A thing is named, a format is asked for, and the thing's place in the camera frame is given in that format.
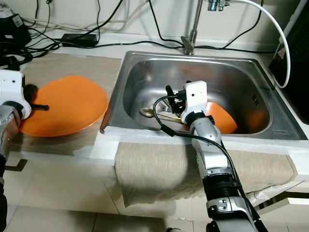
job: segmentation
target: spoon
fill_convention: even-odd
[[[153,109],[150,109],[150,108],[141,108],[140,109],[140,113],[142,115],[144,115],[145,117],[153,117],[155,114],[154,114],[154,111]],[[168,117],[168,118],[172,118],[172,119],[175,119],[177,120],[178,122],[182,122],[180,118],[178,117],[172,117],[172,116],[168,116],[168,115],[162,115],[162,114],[158,114],[157,115],[160,115],[160,116],[163,116],[163,117]]]

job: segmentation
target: white cable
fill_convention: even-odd
[[[275,18],[267,11],[265,10],[262,6],[260,6],[259,4],[253,2],[253,1],[250,1],[250,0],[233,0],[233,1],[237,1],[237,2],[243,2],[243,3],[247,3],[247,4],[250,4],[252,6],[255,6],[257,7],[258,9],[260,9],[260,11],[262,11],[263,13],[265,13],[269,18],[270,20],[273,22],[273,24],[276,26],[278,32],[280,33],[280,36],[282,37],[282,40],[283,40],[283,44],[284,44],[284,47],[285,47],[285,52],[286,52],[286,61],[287,61],[287,71],[286,71],[286,78],[285,78],[285,82],[283,84],[283,86],[281,86],[276,78],[274,77],[274,80],[275,80],[275,83],[276,85],[279,87],[279,88],[284,88],[287,86],[287,84],[289,83],[289,80],[290,80],[290,74],[291,74],[291,57],[290,57],[290,50],[289,50],[289,45],[288,45],[288,42],[285,38],[285,35],[280,27],[280,25],[278,24],[278,22],[275,20]]]
[[[109,21],[109,23],[127,23],[128,21],[130,21],[133,16],[144,6],[147,4],[147,1],[143,2],[142,4],[140,4],[133,12],[132,14],[125,20],[111,20]],[[47,24],[47,21],[46,20],[42,20],[42,19],[38,19],[38,18],[27,18],[27,17],[23,17],[24,20],[26,21],[37,21],[37,22],[41,22],[41,23],[45,23]],[[63,29],[72,29],[72,30],[85,30],[85,29],[89,29],[89,27],[92,27],[92,26],[96,26],[97,25],[97,22],[95,23],[91,23],[89,25],[86,25],[84,27],[79,27],[79,26],[76,26],[76,25],[71,25],[71,24],[67,24],[67,23],[54,23],[54,22],[49,22],[49,24],[52,24],[52,25],[55,25],[55,26],[58,26],[60,28],[63,28]]]

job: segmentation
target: wall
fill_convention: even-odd
[[[124,0],[119,12],[113,18],[125,19],[135,8],[146,0]],[[11,9],[22,17],[33,18],[36,0],[7,0]],[[100,20],[108,18],[118,0],[100,0]],[[188,35],[192,27],[197,0],[152,0],[159,27],[163,36],[180,37]],[[265,0],[265,8],[285,27],[299,0]],[[54,0],[51,21],[84,26],[96,21],[97,0]],[[230,40],[250,28],[259,11],[247,4],[231,2],[223,12],[208,12],[204,3],[198,27],[199,39]],[[46,0],[40,0],[40,19],[47,19]],[[157,35],[149,4],[121,28],[123,24],[108,24],[105,31],[120,33]],[[263,15],[255,30],[240,37],[237,42],[277,43],[279,34],[268,18]]]

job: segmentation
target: sink basin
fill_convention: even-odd
[[[144,52],[127,52],[101,131],[106,126],[159,130],[157,121],[139,109],[166,96],[166,85],[181,90],[187,80],[205,81],[208,101],[233,117],[238,128],[228,136],[307,139],[256,60]],[[188,130],[172,120],[164,123],[177,131]]]

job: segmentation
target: dish towel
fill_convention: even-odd
[[[297,175],[289,156],[229,150],[246,193],[291,182]],[[125,207],[205,197],[191,145],[120,143],[115,170]]]

